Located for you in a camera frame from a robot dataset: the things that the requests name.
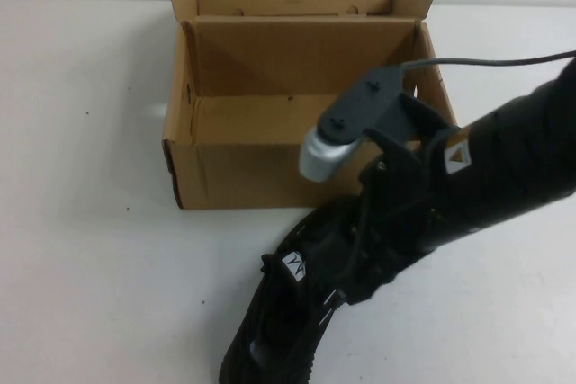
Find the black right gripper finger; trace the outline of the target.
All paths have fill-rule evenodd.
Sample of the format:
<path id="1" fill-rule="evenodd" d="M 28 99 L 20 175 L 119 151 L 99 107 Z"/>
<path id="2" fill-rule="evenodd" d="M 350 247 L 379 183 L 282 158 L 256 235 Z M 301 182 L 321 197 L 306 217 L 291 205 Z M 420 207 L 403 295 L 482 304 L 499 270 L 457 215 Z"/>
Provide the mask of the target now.
<path id="1" fill-rule="evenodd" d="M 382 285 L 392 280 L 390 251 L 374 230 L 367 230 L 359 237 L 352 262 L 350 305 L 369 300 Z"/>
<path id="2" fill-rule="evenodd" d="M 397 255 L 391 281 L 436 250 L 429 239 L 430 230 L 428 219 L 398 219 L 391 222 L 391 249 Z"/>

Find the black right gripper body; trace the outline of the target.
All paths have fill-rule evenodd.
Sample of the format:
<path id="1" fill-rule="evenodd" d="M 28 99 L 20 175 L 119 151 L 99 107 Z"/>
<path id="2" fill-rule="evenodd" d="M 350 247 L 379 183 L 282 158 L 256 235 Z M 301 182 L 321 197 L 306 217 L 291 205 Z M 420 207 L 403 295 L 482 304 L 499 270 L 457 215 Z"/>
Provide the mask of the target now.
<path id="1" fill-rule="evenodd" d="M 429 105 L 400 94 L 366 131 L 382 151 L 360 175 L 355 240 L 449 243 L 453 199 L 444 161 L 453 126 Z"/>

